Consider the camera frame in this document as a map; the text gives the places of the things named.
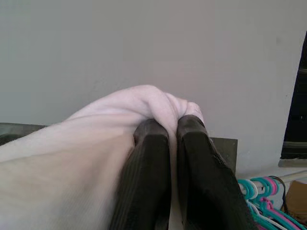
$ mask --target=teal hanger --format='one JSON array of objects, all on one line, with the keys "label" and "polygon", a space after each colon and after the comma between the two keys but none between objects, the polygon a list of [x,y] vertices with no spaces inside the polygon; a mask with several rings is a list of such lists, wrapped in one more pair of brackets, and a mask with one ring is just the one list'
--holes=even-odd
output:
[{"label": "teal hanger", "polygon": [[284,217],[288,218],[289,220],[291,220],[294,224],[296,224],[297,226],[299,226],[302,230],[307,230],[302,224],[300,224],[299,222],[297,222],[295,219],[293,219],[291,216],[285,214],[284,212],[280,211],[280,210],[275,210],[276,212],[280,213],[281,215],[283,215]]},{"label": "teal hanger", "polygon": [[245,181],[245,180],[238,180],[238,183],[243,185],[243,187],[244,187],[244,189],[246,191],[244,199],[249,200],[251,197],[254,196],[255,191],[254,191],[254,189],[251,187],[251,185],[247,181]]},{"label": "teal hanger", "polygon": [[276,215],[275,213],[273,213],[272,211],[267,209],[267,203],[265,201],[260,202],[260,210],[262,211],[263,214],[265,214],[268,217],[272,217],[275,220],[277,220],[278,222],[280,222],[284,227],[286,227],[289,230],[295,230],[295,228],[288,223],[287,221],[285,221],[283,218],[281,218],[280,216]]},{"label": "teal hanger", "polygon": [[259,216],[254,214],[252,214],[252,216],[257,223],[259,223],[262,227],[266,228],[267,230],[278,230],[271,223],[266,222],[265,220],[261,219]]},{"label": "teal hanger", "polygon": [[262,197],[267,197],[267,196],[270,196],[272,194],[272,190],[273,190],[273,187],[271,185],[271,183],[267,182],[265,179],[261,178],[261,177],[258,177],[258,178],[253,178],[253,179],[250,179],[251,181],[258,181],[260,182],[263,187],[264,187],[264,193],[263,194],[259,194],[255,199],[253,199],[252,201],[260,201],[260,199]]},{"label": "teal hanger", "polygon": [[259,194],[257,186],[251,180],[245,180],[245,181],[247,182],[247,186],[249,187],[249,189],[251,191],[251,198],[250,199],[255,199]]}]

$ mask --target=gray wall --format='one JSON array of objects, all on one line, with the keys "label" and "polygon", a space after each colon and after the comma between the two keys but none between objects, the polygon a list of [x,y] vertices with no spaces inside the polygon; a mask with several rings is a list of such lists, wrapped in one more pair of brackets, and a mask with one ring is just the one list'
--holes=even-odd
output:
[{"label": "gray wall", "polygon": [[0,1],[0,122],[52,124],[153,84],[198,103],[211,136],[239,140],[239,177],[279,173],[306,9],[306,0]]}]

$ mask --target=metal rod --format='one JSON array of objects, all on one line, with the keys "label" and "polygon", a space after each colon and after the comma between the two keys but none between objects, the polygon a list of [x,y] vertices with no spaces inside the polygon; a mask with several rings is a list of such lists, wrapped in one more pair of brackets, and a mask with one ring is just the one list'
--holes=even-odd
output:
[{"label": "metal rod", "polygon": [[[304,177],[307,177],[307,170],[304,170],[304,171],[301,171],[301,172],[292,173],[292,174],[285,175],[285,176],[280,176],[279,178],[282,179],[282,181],[284,183],[287,183],[287,182],[290,182],[290,181],[302,179]],[[258,182],[258,181],[253,181],[253,183],[256,185],[256,187],[258,189],[263,187],[263,185],[260,182]],[[239,184],[239,186],[240,186],[240,189],[241,189],[242,193],[246,194],[246,191],[245,191],[243,185]]]}]

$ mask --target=plastic hanger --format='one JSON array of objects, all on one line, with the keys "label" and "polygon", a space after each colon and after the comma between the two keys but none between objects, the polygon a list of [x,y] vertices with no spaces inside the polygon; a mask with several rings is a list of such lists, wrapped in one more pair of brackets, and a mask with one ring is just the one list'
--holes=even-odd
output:
[{"label": "plastic hanger", "polygon": [[254,218],[254,220],[259,223],[261,226],[265,227],[267,230],[278,230],[274,225],[272,224],[272,220],[270,220],[267,217],[264,217],[263,215],[260,214],[256,206],[254,206],[251,202],[248,200],[251,198],[256,198],[258,196],[258,189],[254,183],[250,180],[238,180],[239,184],[242,184],[243,187],[245,188],[246,194],[244,198],[246,199],[246,203],[251,210],[251,214]]},{"label": "plastic hanger", "polygon": [[[270,177],[265,177],[265,179],[270,182],[272,185],[276,186],[277,187],[277,191],[276,193],[278,193],[278,189],[279,189],[279,185],[277,184],[276,180],[274,180],[273,178],[270,178]],[[297,226],[299,226],[301,229],[303,230],[307,230],[302,224],[300,224],[299,222],[297,222],[295,219],[293,219],[291,216],[285,214],[284,212],[280,211],[280,210],[277,210],[277,209],[274,209],[278,214],[286,217],[287,219],[289,219],[290,221],[292,221],[294,224],[296,224]]]},{"label": "plastic hanger", "polygon": [[266,216],[274,218],[288,230],[300,230],[300,228],[298,228],[293,222],[291,222],[282,214],[276,212],[272,202],[266,198],[267,196],[274,194],[273,192],[275,190],[273,190],[273,185],[264,178],[253,178],[251,181],[258,181],[264,185],[264,194],[258,195],[258,197],[253,200],[253,202],[259,206],[262,213]]},{"label": "plastic hanger", "polygon": [[[256,192],[255,194],[258,195],[258,189],[257,189],[256,185],[255,185],[251,180],[246,180],[246,181],[248,181],[248,182],[251,183],[253,189],[256,188],[256,191],[257,191],[257,192]],[[281,229],[281,230],[287,230],[286,228],[284,228],[284,227],[281,226],[280,224],[276,223],[276,222],[273,221],[272,219],[267,218],[267,217],[261,215],[260,212],[258,211],[258,209],[256,208],[256,206],[255,206],[253,203],[251,203],[251,202],[249,202],[249,201],[247,201],[247,203],[248,203],[248,205],[249,205],[250,207],[253,208],[253,210],[255,211],[255,213],[256,213],[261,219],[266,220],[267,222],[271,223],[272,225],[278,227],[278,228]]]}]

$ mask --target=white cloth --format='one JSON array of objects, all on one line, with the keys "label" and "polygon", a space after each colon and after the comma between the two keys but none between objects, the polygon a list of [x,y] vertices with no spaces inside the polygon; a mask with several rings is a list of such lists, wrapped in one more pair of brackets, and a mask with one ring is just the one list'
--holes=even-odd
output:
[{"label": "white cloth", "polygon": [[199,107],[150,85],[101,98],[67,120],[0,147],[0,229],[107,229],[118,173],[134,147],[133,132],[154,118],[168,132],[171,230],[181,229],[176,129]]}]

